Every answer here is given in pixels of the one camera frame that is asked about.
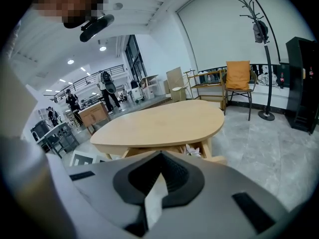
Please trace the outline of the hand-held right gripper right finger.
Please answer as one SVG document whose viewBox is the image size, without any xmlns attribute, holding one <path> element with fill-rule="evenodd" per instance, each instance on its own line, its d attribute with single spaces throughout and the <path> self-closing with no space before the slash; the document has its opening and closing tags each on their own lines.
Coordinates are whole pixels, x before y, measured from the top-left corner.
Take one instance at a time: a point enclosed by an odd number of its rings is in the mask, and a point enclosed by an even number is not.
<svg viewBox="0 0 319 239">
<path fill-rule="evenodd" d="M 168 152 L 163 151 L 160 155 L 160 172 L 165 179 L 168 191 L 168 195 L 162 199 L 162 206 L 186 206 L 204 188 L 205 179 L 202 171 Z"/>
</svg>

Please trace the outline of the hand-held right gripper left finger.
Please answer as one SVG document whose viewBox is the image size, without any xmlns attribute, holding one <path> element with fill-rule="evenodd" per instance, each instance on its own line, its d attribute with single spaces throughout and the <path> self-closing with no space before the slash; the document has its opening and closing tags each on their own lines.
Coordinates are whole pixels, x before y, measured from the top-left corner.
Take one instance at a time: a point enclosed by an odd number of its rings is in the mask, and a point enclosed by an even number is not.
<svg viewBox="0 0 319 239">
<path fill-rule="evenodd" d="M 150 155 L 120 169 L 113 178 L 113 187 L 125 203 L 143 206 L 161 173 L 162 153 Z"/>
</svg>

